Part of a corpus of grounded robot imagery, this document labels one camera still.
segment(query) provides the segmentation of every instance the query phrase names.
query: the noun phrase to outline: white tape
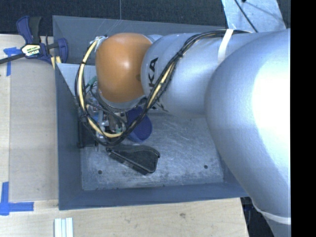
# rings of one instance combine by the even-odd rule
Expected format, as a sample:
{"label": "white tape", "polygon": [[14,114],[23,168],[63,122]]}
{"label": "white tape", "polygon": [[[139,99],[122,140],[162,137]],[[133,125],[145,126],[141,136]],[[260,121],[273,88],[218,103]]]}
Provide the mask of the white tape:
{"label": "white tape", "polygon": [[226,30],[222,43],[218,49],[218,58],[217,58],[218,65],[221,64],[225,60],[227,45],[228,45],[229,40],[231,39],[233,31],[234,31],[233,29]]}
{"label": "white tape", "polygon": [[278,222],[278,223],[281,223],[281,224],[291,225],[291,218],[280,217],[280,216],[276,216],[274,214],[268,213],[266,211],[262,211],[254,203],[252,203],[252,204],[256,208],[256,210],[258,212],[260,212],[266,218],[271,219],[271,220]]}
{"label": "white tape", "polygon": [[94,52],[96,52],[99,48],[99,46],[102,44],[103,41],[105,41],[108,37],[105,36],[99,36],[99,37],[95,37],[95,39],[93,41],[90,41],[90,45],[94,42],[94,41],[98,41],[95,48],[94,48]]}

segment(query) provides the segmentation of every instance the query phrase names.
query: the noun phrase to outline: blue clamp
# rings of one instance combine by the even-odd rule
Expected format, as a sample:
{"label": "blue clamp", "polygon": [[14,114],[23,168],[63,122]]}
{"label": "blue clamp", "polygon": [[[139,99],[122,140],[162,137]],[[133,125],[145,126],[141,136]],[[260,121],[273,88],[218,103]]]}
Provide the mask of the blue clamp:
{"label": "blue clamp", "polygon": [[34,211],[34,202],[8,202],[9,197],[9,182],[2,183],[0,215],[7,216],[10,212],[16,211]]}
{"label": "blue clamp", "polygon": [[[11,47],[11,48],[5,48],[4,53],[10,57],[11,55],[16,55],[22,53],[22,51],[16,47]],[[6,66],[6,76],[8,77],[11,75],[11,62],[9,61],[7,66]]]}
{"label": "blue clamp", "polygon": [[[49,54],[49,46],[47,43],[40,42],[39,37],[39,24],[41,17],[30,17],[24,16],[16,22],[16,27],[18,29],[19,35],[21,35],[25,40],[25,45],[35,44],[39,45],[39,51],[36,55],[25,55],[28,59],[38,59],[51,64],[51,55]],[[59,47],[59,56],[63,63],[67,61],[68,58],[68,45],[65,38],[57,40]]]}

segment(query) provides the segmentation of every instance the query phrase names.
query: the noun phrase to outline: black wire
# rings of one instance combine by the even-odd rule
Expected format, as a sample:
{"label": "black wire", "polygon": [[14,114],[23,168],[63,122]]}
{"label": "black wire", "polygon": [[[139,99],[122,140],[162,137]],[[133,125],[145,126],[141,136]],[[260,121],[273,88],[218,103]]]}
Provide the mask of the black wire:
{"label": "black wire", "polygon": [[246,20],[248,21],[248,23],[251,25],[251,27],[255,30],[255,32],[257,33],[258,30],[255,28],[255,26],[251,23],[250,19],[247,17],[246,13],[243,11],[243,9],[241,8],[241,6],[239,5],[237,0],[234,0],[235,3],[237,4],[237,6],[239,7],[240,11],[242,12],[242,14],[245,16]]}

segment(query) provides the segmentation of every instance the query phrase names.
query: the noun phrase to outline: white stripe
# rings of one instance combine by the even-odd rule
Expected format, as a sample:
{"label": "white stripe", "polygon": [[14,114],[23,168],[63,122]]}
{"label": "white stripe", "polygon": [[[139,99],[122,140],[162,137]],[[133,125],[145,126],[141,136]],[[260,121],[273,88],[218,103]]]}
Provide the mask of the white stripe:
{"label": "white stripe", "polygon": [[278,223],[281,223],[281,224],[291,225],[291,218],[280,217],[280,216],[276,216],[274,214],[268,213],[266,211],[262,211],[254,203],[252,203],[252,204],[256,208],[256,210],[258,212],[260,212],[266,218],[271,219],[271,220],[278,222]]}
{"label": "white stripe", "polygon": [[221,64],[225,60],[226,48],[227,48],[229,40],[231,39],[232,34],[233,34],[233,29],[226,30],[222,43],[218,49],[218,58],[217,58],[218,65]]}

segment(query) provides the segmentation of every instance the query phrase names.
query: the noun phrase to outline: blue object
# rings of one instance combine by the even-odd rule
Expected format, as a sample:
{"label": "blue object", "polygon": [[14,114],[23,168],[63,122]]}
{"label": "blue object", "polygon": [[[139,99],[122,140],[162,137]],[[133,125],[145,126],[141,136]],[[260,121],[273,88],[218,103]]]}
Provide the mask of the blue object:
{"label": "blue object", "polygon": [[33,36],[29,26],[29,20],[30,16],[24,16],[16,22],[16,28],[18,29],[19,35],[24,38],[25,44],[33,43]]}
{"label": "blue object", "polygon": [[[22,53],[22,51],[16,47],[5,48],[3,51],[8,57]],[[8,77],[9,75],[11,75],[11,62],[10,61],[8,62],[6,66],[6,76]]]}
{"label": "blue object", "polygon": [[[20,18],[16,22],[16,27],[19,32],[19,35],[21,35],[25,40],[25,45],[28,44],[36,44],[40,45],[40,56],[39,57],[28,57],[25,56],[27,59],[38,59],[42,60],[44,62],[47,62],[48,64],[51,64],[51,55],[47,53],[47,47],[44,43],[40,43],[40,38],[38,37],[38,25],[34,26],[34,29],[30,28],[30,20],[31,18],[29,16],[24,16]],[[63,63],[67,61],[68,58],[68,45],[65,38],[60,38],[57,40],[58,46],[59,46],[59,56]]]}
{"label": "blue object", "polygon": [[59,46],[59,57],[62,63],[66,63],[68,58],[68,44],[65,38],[60,38],[57,40]]}
{"label": "blue object", "polygon": [[9,182],[2,183],[0,215],[7,216],[15,211],[34,211],[34,202],[9,203]]}
{"label": "blue object", "polygon": [[[126,113],[127,125],[132,124],[132,122],[141,114],[143,109],[141,107],[134,108]],[[135,129],[130,133],[128,139],[142,143],[149,138],[153,131],[153,125],[149,117],[146,115],[143,120],[135,127]]]}

